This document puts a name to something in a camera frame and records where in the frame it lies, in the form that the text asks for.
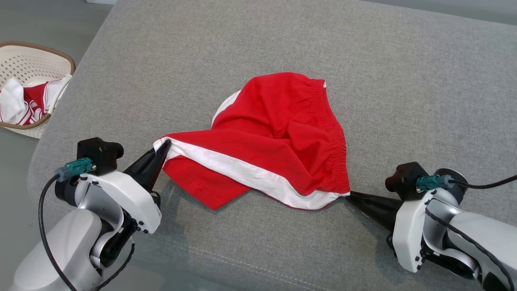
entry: white fabric trim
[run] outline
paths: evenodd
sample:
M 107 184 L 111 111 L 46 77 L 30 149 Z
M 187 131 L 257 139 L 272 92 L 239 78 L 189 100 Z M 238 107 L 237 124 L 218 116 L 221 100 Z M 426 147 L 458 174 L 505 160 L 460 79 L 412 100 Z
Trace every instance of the white fabric trim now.
M 27 120 L 28 107 L 23 99 L 23 86 L 16 78 L 9 79 L 0 90 L 0 120 L 19 124 Z
M 232 95 L 230 95 L 224 102 L 223 104 L 221 104 L 221 106 L 219 106 L 219 108 L 217 109 L 216 111 L 216 114 L 214 115 L 214 117 L 212 118 L 212 125 L 214 125 L 214 121 L 216 120 L 216 117 L 221 113 L 223 112 L 226 108 L 228 108 L 228 106 L 230 106 L 231 104 L 233 104 L 233 102 L 235 102 L 235 100 L 237 100 L 237 97 L 239 96 L 239 93 L 240 91 L 242 90 L 239 90 L 235 93 L 233 93 Z
M 280 175 L 237 158 L 170 137 L 163 137 L 155 141 L 153 144 L 155 150 L 159 149 L 167 139 L 172 142 L 167 160 L 182 155 L 243 185 L 262 191 L 294 208 L 316 210 L 340 196 L 350 195 L 350 192 L 339 194 L 316 190 L 308 196 L 302 196 L 296 192 L 286 178 Z
M 45 113 L 52 114 L 54 107 L 61 96 L 65 92 L 65 88 L 68 86 L 68 82 L 72 78 L 72 75 L 68 74 L 64 78 L 50 81 L 45 90 L 43 91 L 43 104 L 45 106 Z

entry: gray fabric surface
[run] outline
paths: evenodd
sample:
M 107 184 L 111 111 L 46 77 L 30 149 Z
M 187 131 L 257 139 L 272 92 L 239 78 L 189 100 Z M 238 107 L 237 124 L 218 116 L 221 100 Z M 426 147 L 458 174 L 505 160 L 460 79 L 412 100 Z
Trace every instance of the gray fabric surface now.
M 517 173 L 516 52 L 514 26 L 360 1 L 119 1 L 38 145 L 29 191 L 36 200 L 81 139 L 120 142 L 124 169 L 278 71 L 326 79 L 352 190 L 395 197 L 384 179 L 410 161 L 499 180 Z M 135 256 L 157 266 L 239 290 L 479 288 L 432 263 L 405 271 L 388 232 L 345 200 L 310 212 L 250 192 L 210 211 L 164 174 L 155 189 L 162 224 L 136 235 Z M 462 208 L 517 225 L 516 193 L 471 190 Z M 69 209 L 49 199 L 49 224 Z

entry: white cloth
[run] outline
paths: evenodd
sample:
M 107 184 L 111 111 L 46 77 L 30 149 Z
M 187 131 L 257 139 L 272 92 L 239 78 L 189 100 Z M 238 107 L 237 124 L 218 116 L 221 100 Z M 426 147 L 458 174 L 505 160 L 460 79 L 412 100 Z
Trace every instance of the white cloth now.
M 3 122 L 18 124 L 26 114 L 28 104 L 23 99 L 23 86 L 16 78 L 7 81 L 0 92 L 0 118 Z
M 28 125 L 52 113 L 72 75 L 23 87 L 11 78 L 0 91 L 0 122 Z

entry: laundry basket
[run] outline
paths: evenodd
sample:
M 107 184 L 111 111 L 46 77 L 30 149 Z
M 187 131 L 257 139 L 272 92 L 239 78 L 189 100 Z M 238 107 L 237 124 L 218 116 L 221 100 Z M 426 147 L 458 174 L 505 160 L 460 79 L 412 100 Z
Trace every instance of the laundry basket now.
M 73 75 L 75 63 L 67 54 L 33 43 L 0 43 L 0 90 L 11 78 L 17 78 L 22 86 L 35 86 L 47 81 Z M 40 138 L 55 104 L 40 120 L 30 125 L 14 125 L 0 122 L 14 132 Z

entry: red and white clothing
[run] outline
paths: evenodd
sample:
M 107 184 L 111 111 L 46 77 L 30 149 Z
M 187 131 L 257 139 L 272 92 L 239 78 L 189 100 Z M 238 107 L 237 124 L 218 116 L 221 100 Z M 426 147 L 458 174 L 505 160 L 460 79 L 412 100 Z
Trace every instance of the red and white clothing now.
M 324 80 L 282 72 L 251 79 L 217 110 L 210 130 L 168 134 L 163 170 L 211 209 L 251 188 L 293 208 L 349 195 L 343 129 Z
M 0 91 L 0 122 L 29 125 L 40 120 L 61 97 L 70 78 L 25 88 L 16 78 L 9 79 Z

